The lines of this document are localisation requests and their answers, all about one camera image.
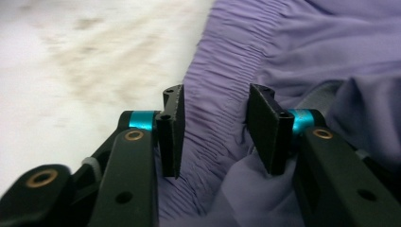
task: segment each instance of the brass screw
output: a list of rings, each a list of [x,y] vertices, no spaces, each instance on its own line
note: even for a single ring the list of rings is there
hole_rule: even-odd
[[[129,141],[140,140],[142,137],[144,137],[144,133],[141,131],[129,131],[124,136],[124,138]]]
[[[326,130],[314,130],[313,134],[322,138],[322,139],[331,139],[333,138],[333,134],[330,131]]]
[[[27,187],[41,187],[53,182],[59,173],[56,169],[49,168],[33,174],[27,181]]]

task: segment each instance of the lavender cloth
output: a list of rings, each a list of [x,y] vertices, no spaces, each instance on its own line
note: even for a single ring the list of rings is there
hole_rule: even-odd
[[[293,108],[320,84],[343,81],[328,125],[401,172],[400,66],[398,1],[217,0],[184,79],[182,174],[158,179],[161,226],[304,225],[295,160],[272,177],[252,152],[251,82]]]

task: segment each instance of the garment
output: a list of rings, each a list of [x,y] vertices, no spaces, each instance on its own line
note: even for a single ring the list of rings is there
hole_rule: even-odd
[[[217,0],[183,81],[181,177],[158,169],[161,226],[304,225],[291,185],[296,160],[270,176],[253,151],[250,83],[294,108],[317,86],[342,82],[328,126],[400,172],[400,40],[397,1]]]

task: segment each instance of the white surface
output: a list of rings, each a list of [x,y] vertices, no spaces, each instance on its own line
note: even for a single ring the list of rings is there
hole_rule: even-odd
[[[26,171],[75,172],[126,110],[162,110],[213,0],[0,1],[0,195]]]

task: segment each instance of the blue strip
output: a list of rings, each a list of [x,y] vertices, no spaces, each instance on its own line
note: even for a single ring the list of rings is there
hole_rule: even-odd
[[[292,138],[297,138],[306,128],[315,125],[312,113],[306,109],[288,110],[294,115],[294,125],[292,126]]]
[[[130,128],[138,128],[141,130],[153,130],[153,111],[132,112],[130,118]]]

